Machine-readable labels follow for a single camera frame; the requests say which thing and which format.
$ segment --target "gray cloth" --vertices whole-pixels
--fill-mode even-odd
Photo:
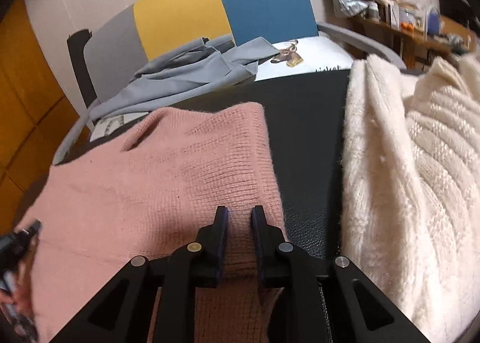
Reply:
[[[199,38],[138,70],[130,84],[90,112],[91,120],[153,111],[240,83],[257,73],[258,60],[278,54],[262,37],[235,46],[231,34]]]

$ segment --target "embroidered deer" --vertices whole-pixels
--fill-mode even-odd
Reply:
[[[290,44],[290,46],[286,49],[281,49],[280,53],[273,57],[270,62],[273,64],[278,64],[279,62],[286,61],[286,66],[293,68],[294,66],[297,66],[303,62],[303,58],[297,53],[297,40],[287,41],[287,43]]]

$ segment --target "black metal bracket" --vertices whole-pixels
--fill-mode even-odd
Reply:
[[[285,288],[286,342],[428,343],[410,320],[345,256],[317,259],[251,211],[259,284]]]
[[[153,342],[191,343],[195,288],[220,282],[227,243],[228,210],[219,206],[212,225],[171,256],[135,256],[53,338],[53,343],[146,341],[161,287]]]

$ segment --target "cream cable-knit sweater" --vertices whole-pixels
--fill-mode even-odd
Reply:
[[[433,343],[480,310],[480,63],[407,77],[354,63],[345,118],[342,251]]]

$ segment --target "black leather surface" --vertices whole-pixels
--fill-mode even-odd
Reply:
[[[249,101],[263,105],[287,235],[316,257],[333,257],[339,250],[348,82],[348,70],[285,76],[175,105],[209,112]]]

